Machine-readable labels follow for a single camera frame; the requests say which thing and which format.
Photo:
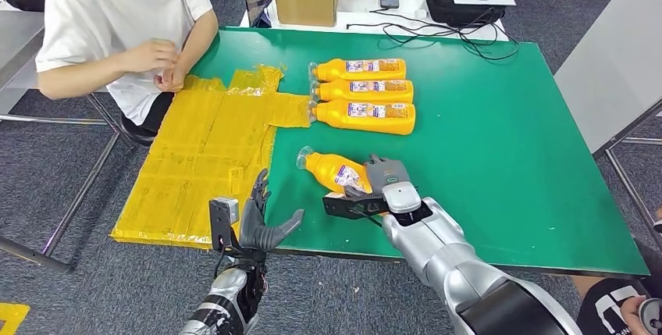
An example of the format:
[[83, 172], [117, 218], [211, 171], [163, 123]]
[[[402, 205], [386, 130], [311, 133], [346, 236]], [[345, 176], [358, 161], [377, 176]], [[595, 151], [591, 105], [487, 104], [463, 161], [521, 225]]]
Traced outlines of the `person's left hand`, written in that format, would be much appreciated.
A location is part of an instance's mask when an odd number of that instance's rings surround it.
[[181, 69], [165, 69], [161, 75], [154, 76], [154, 83], [162, 92], [176, 93], [184, 88], [185, 76], [186, 73]]

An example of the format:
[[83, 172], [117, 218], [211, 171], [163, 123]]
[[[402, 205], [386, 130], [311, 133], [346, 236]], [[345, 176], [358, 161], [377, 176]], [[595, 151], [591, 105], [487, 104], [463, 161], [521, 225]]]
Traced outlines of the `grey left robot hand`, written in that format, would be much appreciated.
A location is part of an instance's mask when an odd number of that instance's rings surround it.
[[299, 208], [287, 221], [278, 226], [268, 226], [265, 223], [265, 209], [271, 194], [267, 190], [268, 173], [266, 168], [260, 171], [245, 202], [239, 236], [239, 244], [242, 248], [271, 251], [292, 234], [303, 221], [305, 210]]

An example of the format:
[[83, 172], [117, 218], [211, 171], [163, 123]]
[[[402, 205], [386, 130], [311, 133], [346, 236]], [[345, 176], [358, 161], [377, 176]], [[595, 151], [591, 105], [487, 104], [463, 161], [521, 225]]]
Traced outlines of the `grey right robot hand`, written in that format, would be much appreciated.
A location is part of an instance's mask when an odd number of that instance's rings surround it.
[[369, 190], [366, 186], [359, 188], [347, 185], [343, 187], [346, 197], [381, 196], [383, 188], [387, 185], [411, 181], [404, 164], [399, 160], [371, 154], [362, 166], [365, 169], [365, 178], [371, 189]]

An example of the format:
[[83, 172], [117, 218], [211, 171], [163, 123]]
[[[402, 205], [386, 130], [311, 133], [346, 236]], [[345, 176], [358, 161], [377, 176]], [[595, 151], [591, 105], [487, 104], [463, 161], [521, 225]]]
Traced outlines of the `person's right hand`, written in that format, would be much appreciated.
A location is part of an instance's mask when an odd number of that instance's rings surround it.
[[142, 73], [173, 68], [179, 60], [175, 44], [168, 40], [151, 39], [126, 50], [119, 59], [124, 73]]

